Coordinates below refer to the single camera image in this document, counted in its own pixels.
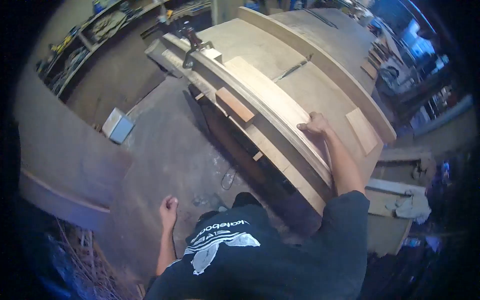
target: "workshop floor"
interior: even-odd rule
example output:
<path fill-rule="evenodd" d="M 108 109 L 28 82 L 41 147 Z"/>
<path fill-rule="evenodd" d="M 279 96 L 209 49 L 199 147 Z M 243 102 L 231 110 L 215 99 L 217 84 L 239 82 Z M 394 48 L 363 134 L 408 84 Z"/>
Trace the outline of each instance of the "workshop floor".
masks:
<path fill-rule="evenodd" d="M 135 127 L 122 147 L 131 151 L 134 163 L 111 206 L 109 224 L 96 232 L 107 260 L 125 282 L 146 283 L 155 272 L 163 197 L 172 194 L 180 202 L 174 241 L 182 257 L 185 238 L 201 214 L 222 204 L 231 207 L 239 192 L 254 193 L 202 132 L 197 109 L 186 83 L 167 77 L 130 114 Z M 230 183 L 230 189 L 222 188 Z M 275 227 L 281 226 L 277 217 L 272 219 Z"/>

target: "black t-shirt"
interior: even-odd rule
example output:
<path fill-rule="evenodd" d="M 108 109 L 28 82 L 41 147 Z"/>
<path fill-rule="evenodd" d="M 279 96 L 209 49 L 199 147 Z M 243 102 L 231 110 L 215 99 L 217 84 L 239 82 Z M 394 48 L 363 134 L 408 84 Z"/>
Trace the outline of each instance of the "black t-shirt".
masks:
<path fill-rule="evenodd" d="M 369 205 L 357 191 L 330 200 L 301 247 L 282 243 L 259 206 L 220 213 L 187 238 L 183 258 L 151 281 L 145 299 L 355 299 Z"/>

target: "person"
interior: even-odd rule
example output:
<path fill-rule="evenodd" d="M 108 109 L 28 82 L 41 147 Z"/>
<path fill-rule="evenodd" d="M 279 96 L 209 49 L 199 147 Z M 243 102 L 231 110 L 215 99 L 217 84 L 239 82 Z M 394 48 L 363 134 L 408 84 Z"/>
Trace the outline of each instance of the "person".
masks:
<path fill-rule="evenodd" d="M 298 129 L 326 141 L 337 197 L 320 229 L 303 245 L 283 244 L 264 208 L 240 193 L 225 212 L 200 217 L 181 259 L 173 244 L 178 200 L 160 207 L 162 236 L 156 277 L 144 299 L 355 299 L 367 264 L 370 202 L 360 171 L 320 113 Z"/>

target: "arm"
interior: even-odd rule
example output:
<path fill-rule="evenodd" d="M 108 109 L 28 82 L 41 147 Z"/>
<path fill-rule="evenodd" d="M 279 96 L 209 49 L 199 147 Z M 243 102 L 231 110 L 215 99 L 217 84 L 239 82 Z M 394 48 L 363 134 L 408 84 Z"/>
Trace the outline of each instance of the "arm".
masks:
<path fill-rule="evenodd" d="M 335 131 L 333 131 L 326 118 L 321 113 L 310 113 L 311 121 L 307 124 L 298 124 L 300 130 L 308 130 L 314 134 L 321 134 L 328 147 L 332 160 L 332 175 L 335 182 L 337 195 L 347 192 L 359 191 L 365 194 L 360 171 L 348 150 L 343 145 Z"/>
<path fill-rule="evenodd" d="M 156 275 L 160 276 L 165 269 L 177 259 L 175 246 L 173 245 L 173 228 L 177 221 L 177 198 L 167 196 L 160 206 L 162 218 L 162 237 L 160 239 L 160 255 L 156 266 Z"/>

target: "right hand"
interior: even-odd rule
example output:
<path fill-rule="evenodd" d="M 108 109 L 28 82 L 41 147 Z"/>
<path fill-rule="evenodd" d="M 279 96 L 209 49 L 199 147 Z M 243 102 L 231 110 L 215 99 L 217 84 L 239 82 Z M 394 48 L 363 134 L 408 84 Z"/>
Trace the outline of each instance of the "right hand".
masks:
<path fill-rule="evenodd" d="M 160 217 L 162 218 L 162 227 L 163 230 L 171 233 L 173 232 L 173 227 L 177 222 L 177 207 L 179 206 L 179 201 L 177 198 L 168 195 L 162 200 L 160 209 Z"/>
<path fill-rule="evenodd" d="M 312 120 L 308 123 L 298 124 L 298 129 L 308 130 L 311 133 L 325 133 L 327 129 L 330 129 L 328 120 L 320 112 L 313 111 L 309 115 Z"/>

